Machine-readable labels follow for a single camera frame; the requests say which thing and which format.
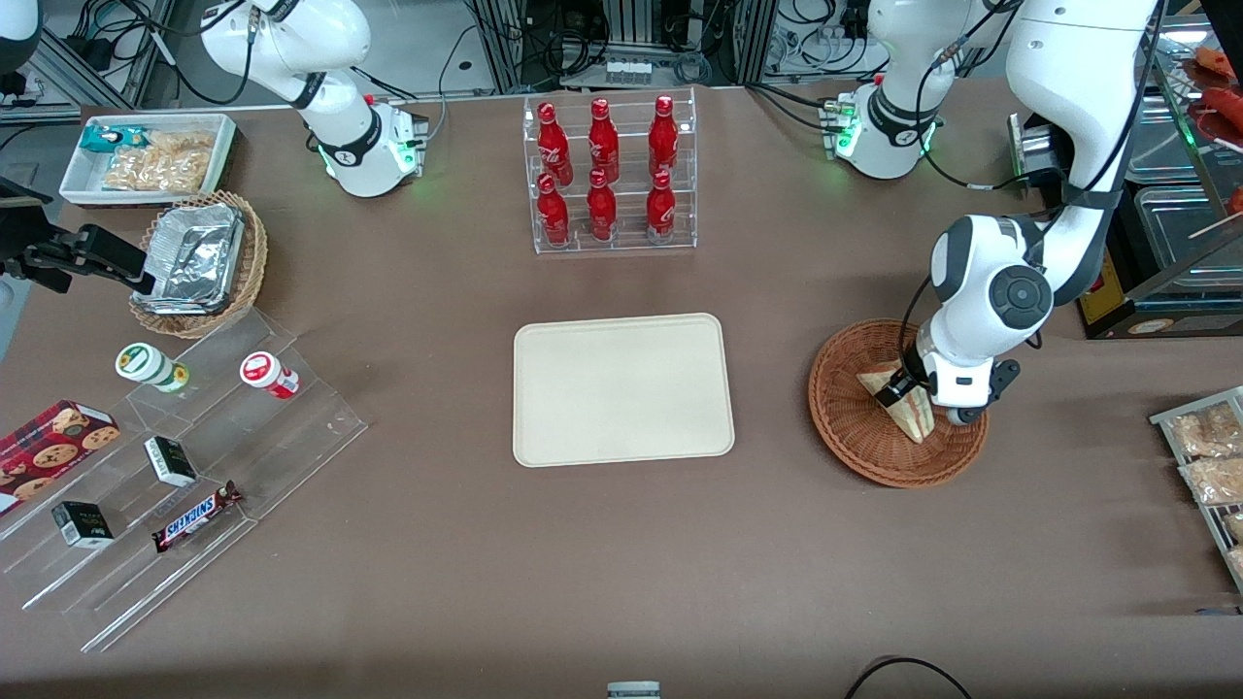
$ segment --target red bottle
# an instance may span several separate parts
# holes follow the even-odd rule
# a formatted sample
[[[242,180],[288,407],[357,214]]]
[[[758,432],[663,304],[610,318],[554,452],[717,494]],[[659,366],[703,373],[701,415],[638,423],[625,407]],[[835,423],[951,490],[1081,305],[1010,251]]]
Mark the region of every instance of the red bottle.
[[[587,134],[592,146],[592,167],[604,170],[609,183],[622,177],[622,153],[618,148],[618,127],[609,118],[609,101],[592,100],[592,131]]]
[[[566,129],[557,123],[557,109],[543,102],[536,109],[539,114],[539,159],[544,170],[557,178],[557,184],[569,187],[574,182],[574,167],[569,164],[569,139]]]
[[[648,170],[653,175],[664,168],[672,170],[677,163],[677,124],[674,123],[674,98],[667,95],[656,97],[656,118],[648,132]]]
[[[592,236],[600,243],[613,240],[618,223],[618,199],[609,189],[603,168],[592,170],[592,190],[587,193],[587,209],[592,214]]]
[[[674,236],[674,206],[677,200],[669,189],[669,170],[658,170],[651,175],[651,184],[648,193],[648,240],[664,245]]]
[[[557,183],[548,173],[539,173],[536,179],[539,188],[539,198],[536,199],[536,208],[539,210],[539,225],[544,229],[544,238],[553,248],[569,245],[569,209],[566,200],[557,192]]]

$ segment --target table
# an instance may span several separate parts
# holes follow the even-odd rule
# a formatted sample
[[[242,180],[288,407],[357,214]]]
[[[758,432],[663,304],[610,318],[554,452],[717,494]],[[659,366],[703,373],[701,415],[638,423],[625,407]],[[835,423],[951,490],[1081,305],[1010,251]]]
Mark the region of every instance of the table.
[[[271,238],[259,306],[373,427],[107,653],[5,591],[0,695],[579,698],[650,678],[670,699],[835,697],[894,653],[977,697],[1237,695],[1243,619],[1191,613],[1233,603],[1229,577],[1146,417],[1239,383],[1238,342],[1089,343],[1060,308],[1043,351],[1014,353],[971,469],[873,485],[812,427],[812,357],[899,316],[958,215],[1040,205],[924,165],[869,180],[742,90],[697,97],[700,248],[594,260],[531,250],[521,100],[454,102],[426,175],[377,200],[324,177],[292,111],[234,112],[230,188]],[[1002,82],[960,81],[938,162],[1002,177],[1014,109]],[[137,238],[150,216],[62,223]],[[73,285],[32,294],[0,429],[62,397],[111,405],[127,342],[185,346],[142,331],[119,285]],[[520,327],[694,311],[725,328],[730,454],[515,463]],[[919,668],[874,682],[860,698],[952,695]]]

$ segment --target cookie box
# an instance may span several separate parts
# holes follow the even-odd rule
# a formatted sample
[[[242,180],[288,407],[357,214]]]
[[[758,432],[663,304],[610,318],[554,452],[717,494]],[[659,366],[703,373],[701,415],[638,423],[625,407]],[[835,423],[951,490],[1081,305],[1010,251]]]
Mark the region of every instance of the cookie box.
[[[61,400],[0,439],[0,517],[118,437],[112,415]]]

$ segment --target candy bar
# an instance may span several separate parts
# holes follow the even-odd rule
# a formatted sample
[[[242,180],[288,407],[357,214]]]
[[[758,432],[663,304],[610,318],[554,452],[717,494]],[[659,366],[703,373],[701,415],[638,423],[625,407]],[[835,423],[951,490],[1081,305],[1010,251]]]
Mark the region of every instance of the candy bar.
[[[219,515],[225,507],[239,500],[241,500],[241,493],[237,493],[237,488],[230,480],[213,493],[210,498],[190,509],[189,512],[177,517],[163,531],[152,534],[152,540],[155,541],[155,551],[160,553],[168,551],[178,539],[194,534],[203,525],[208,524],[208,520]]]

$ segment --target wicker basket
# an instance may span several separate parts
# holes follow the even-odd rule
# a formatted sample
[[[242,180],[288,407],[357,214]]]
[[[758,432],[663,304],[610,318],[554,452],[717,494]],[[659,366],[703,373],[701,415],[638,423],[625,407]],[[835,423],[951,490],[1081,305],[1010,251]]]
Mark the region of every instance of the wicker basket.
[[[241,250],[237,254],[237,272],[234,275],[232,289],[229,290],[231,299],[229,306],[214,316],[157,316],[155,313],[140,310],[131,301],[131,312],[134,313],[138,322],[143,323],[143,327],[147,330],[162,335],[175,335],[185,340],[198,340],[211,332],[216,326],[222,325],[234,313],[250,307],[255,302],[255,297],[259,296],[259,287],[264,284],[264,265],[267,264],[267,233],[264,230],[264,221],[259,220],[259,216],[255,215],[255,209],[245,199],[229,192],[213,192],[211,194],[178,201],[174,206],[208,206],[210,204],[236,206],[246,216],[246,230],[242,233]],[[147,246],[150,245],[152,234],[155,231],[155,224],[158,223],[159,216],[152,221],[152,225],[147,226],[147,234],[143,235],[142,243],[138,244],[143,250],[147,250]]]
[[[896,358],[901,326],[895,320],[863,321],[820,347],[807,387],[812,419],[829,449],[860,475],[895,488],[941,485],[979,455],[988,413],[957,427],[943,408],[933,407],[936,425],[924,444],[906,437],[855,378],[869,366]]]

